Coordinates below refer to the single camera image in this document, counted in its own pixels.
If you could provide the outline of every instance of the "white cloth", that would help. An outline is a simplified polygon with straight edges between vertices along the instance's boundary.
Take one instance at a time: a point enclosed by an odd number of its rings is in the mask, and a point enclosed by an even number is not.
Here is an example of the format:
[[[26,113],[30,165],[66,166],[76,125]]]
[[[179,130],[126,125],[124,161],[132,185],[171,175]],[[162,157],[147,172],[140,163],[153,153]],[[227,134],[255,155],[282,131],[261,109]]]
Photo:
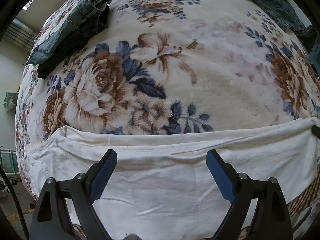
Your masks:
[[[316,118],[247,130],[199,134],[130,136],[81,132],[64,126],[27,154],[34,192],[47,177],[73,178],[109,149],[118,164],[94,208],[113,239],[135,233],[146,240],[212,237],[230,203],[224,200],[205,163],[217,149],[225,162],[252,179],[276,177],[290,202],[316,176]],[[73,223],[79,223],[70,203]],[[252,206],[244,226],[251,223]]]

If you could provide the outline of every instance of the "bed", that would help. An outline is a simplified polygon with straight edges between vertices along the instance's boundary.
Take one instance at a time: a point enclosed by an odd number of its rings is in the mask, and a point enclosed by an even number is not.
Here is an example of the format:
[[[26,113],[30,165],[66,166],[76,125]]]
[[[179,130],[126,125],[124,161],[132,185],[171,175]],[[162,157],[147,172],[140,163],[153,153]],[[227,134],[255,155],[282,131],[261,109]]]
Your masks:
[[[35,46],[79,0],[45,22]],[[46,79],[26,65],[16,110],[21,178],[28,151],[60,127],[171,135],[251,129],[320,115],[320,84],[303,46],[250,0],[112,0],[108,28]],[[318,210],[316,179],[288,204],[294,237]],[[75,225],[81,234],[81,227]],[[239,236],[244,238],[246,228]]]

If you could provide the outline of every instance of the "striped fabric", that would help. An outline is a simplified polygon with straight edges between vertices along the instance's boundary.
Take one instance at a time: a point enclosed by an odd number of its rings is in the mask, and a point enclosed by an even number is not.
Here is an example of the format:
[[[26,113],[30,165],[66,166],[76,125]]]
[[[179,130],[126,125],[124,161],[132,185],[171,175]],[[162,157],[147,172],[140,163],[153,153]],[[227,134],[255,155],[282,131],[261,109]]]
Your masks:
[[[14,45],[31,52],[35,39],[38,34],[24,25],[17,19],[14,19],[4,34],[4,38],[12,42]]]
[[[309,187],[288,204],[289,215],[292,217],[309,207],[320,195],[320,166],[317,176]]]

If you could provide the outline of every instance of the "window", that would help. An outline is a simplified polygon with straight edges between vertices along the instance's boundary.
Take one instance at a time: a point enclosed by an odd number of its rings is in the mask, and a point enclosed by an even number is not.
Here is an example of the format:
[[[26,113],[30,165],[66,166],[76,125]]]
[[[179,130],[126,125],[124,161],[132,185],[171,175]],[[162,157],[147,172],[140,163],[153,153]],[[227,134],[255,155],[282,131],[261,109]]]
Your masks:
[[[31,4],[33,1],[34,1],[34,0],[30,0],[30,1],[23,7],[23,9],[24,9],[24,10],[27,10],[28,7],[30,6],[30,4]]]

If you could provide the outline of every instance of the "metal screw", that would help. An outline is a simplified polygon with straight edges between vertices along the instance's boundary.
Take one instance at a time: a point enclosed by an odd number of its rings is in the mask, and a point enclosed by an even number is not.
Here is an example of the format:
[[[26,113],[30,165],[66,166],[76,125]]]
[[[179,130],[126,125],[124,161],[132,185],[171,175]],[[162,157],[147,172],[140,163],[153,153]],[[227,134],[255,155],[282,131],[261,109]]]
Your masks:
[[[243,172],[241,172],[241,173],[239,173],[239,178],[240,178],[240,179],[247,179],[247,178],[248,178],[248,175],[245,174],[245,173],[243,173]]]
[[[274,177],[271,177],[271,178],[270,178],[270,181],[271,181],[272,183],[274,183],[274,184],[277,184],[277,183],[278,183],[277,179],[274,178]]]
[[[83,179],[84,177],[85,177],[85,173],[83,173],[83,172],[79,173],[79,174],[76,176],[77,179]]]
[[[54,178],[50,177],[50,178],[47,178],[47,180],[45,181],[46,183],[50,184],[54,181]]]

